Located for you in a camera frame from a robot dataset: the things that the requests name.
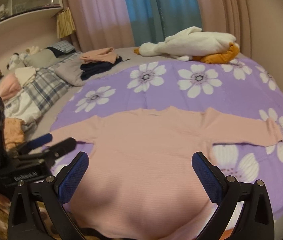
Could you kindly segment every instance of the purple bedspread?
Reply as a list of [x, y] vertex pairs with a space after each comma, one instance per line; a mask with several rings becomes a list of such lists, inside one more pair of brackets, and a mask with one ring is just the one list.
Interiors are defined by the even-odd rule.
[[[263, 120], [270, 116], [283, 132], [283, 93], [272, 76], [250, 59], [234, 60], [227, 65], [154, 62], [90, 81], [58, 114], [51, 130], [93, 115], [104, 117], [137, 108], [163, 110], [169, 106], [191, 111], [213, 107], [220, 112]], [[89, 153], [91, 149], [92, 145], [79, 143], [74, 152], [58, 161], [53, 172], [69, 164], [78, 151]], [[267, 148], [216, 145], [213, 150], [225, 175], [232, 174], [243, 182], [262, 179], [274, 218], [283, 214], [283, 142]], [[239, 203], [228, 228], [234, 226], [241, 206]]]

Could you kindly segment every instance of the sweater sleeve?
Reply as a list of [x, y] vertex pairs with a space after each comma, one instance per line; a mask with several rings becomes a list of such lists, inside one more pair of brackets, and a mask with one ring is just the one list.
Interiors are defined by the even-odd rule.
[[68, 137], [72, 137], [78, 142], [94, 144], [97, 140], [101, 126], [102, 119], [99, 116], [94, 115], [87, 120], [61, 127], [51, 132], [53, 140], [48, 143], [47, 146], [54, 145]]
[[201, 129], [212, 143], [249, 143], [267, 147], [283, 140], [279, 126], [271, 118], [264, 122], [223, 114], [213, 108], [202, 113]]

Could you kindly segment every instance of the pink curtain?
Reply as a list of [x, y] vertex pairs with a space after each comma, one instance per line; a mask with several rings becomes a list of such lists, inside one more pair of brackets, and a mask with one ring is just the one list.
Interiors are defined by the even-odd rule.
[[125, 0], [66, 1], [72, 11], [77, 38], [83, 52], [135, 45]]
[[246, 0], [198, 0], [204, 31], [237, 37], [240, 50], [251, 56], [251, 34]]

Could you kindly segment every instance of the sweater cuff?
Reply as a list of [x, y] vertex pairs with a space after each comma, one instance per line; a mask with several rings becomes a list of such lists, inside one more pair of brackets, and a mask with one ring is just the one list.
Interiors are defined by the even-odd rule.
[[279, 125], [271, 117], [269, 117], [266, 122], [268, 124], [268, 127], [271, 129], [270, 133], [274, 133], [274, 137], [275, 137], [274, 144], [278, 143], [279, 141], [282, 141], [283, 134]]

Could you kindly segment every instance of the teal curtain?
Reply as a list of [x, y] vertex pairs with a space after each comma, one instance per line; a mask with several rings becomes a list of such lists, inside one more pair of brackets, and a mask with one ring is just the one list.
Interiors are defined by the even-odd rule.
[[201, 27], [197, 0], [126, 0], [136, 46]]

